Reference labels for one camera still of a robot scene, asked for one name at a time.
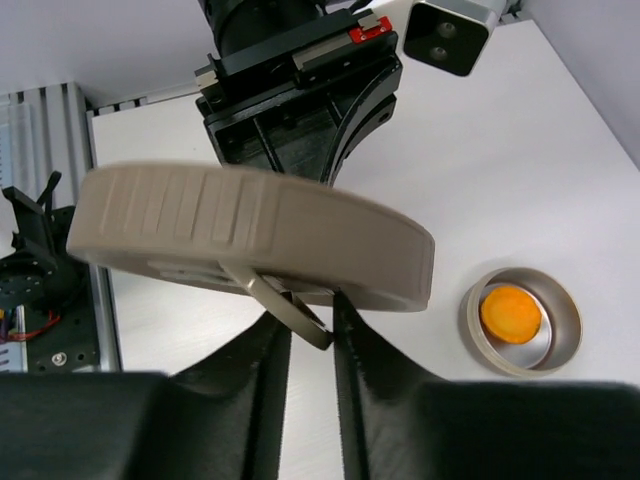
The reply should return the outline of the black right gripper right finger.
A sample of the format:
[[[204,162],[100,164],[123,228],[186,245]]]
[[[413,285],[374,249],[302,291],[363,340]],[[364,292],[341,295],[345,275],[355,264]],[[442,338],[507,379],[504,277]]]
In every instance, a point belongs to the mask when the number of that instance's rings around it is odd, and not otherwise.
[[[639,391],[611,382],[449,381],[333,300],[348,479],[635,479]]]

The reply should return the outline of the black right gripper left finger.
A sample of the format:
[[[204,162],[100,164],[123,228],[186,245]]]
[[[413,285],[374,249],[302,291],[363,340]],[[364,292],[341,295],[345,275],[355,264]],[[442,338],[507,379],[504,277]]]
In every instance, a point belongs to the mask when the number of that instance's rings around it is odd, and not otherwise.
[[[274,479],[291,333],[270,314],[173,376],[6,374],[5,479]]]

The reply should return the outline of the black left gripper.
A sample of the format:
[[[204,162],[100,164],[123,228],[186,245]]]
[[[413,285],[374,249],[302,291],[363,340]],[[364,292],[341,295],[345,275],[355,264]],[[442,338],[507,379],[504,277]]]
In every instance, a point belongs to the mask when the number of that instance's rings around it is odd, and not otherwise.
[[[216,52],[196,107],[218,161],[335,182],[395,110],[402,63],[371,9],[206,9]]]

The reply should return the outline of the grey round lid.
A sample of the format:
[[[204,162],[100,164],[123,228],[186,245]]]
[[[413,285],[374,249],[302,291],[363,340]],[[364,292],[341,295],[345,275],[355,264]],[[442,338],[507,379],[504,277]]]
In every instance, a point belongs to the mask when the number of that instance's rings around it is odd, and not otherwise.
[[[106,268],[248,295],[318,349],[311,307],[424,310],[435,242],[407,216],[294,176],[204,163],[120,163],[84,179],[70,255]]]

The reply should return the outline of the orange round food ball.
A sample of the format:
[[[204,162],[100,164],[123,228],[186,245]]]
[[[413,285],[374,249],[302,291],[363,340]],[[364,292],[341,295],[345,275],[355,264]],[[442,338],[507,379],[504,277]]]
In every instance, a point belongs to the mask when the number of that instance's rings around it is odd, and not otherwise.
[[[521,345],[538,334],[542,312],[525,291],[513,286],[499,286],[482,301],[480,319],[497,339]]]

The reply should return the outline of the grey-banded steel bowl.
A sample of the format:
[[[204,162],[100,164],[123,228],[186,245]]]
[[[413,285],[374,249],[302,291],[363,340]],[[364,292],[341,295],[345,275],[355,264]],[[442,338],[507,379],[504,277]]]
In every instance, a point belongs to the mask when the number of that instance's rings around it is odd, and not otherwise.
[[[459,306],[465,345],[487,368],[514,378],[550,375],[577,354],[583,321],[573,297],[556,279],[527,267],[506,267],[479,278]]]

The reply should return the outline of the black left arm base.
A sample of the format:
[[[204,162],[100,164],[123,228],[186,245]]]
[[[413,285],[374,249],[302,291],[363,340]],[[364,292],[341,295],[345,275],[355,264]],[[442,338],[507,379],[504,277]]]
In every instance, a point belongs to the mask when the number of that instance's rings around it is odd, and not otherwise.
[[[23,347],[29,373],[74,372],[100,364],[89,267],[66,244],[73,205],[53,207],[62,174],[34,200],[2,190],[13,209],[13,252],[1,257],[1,348]]]

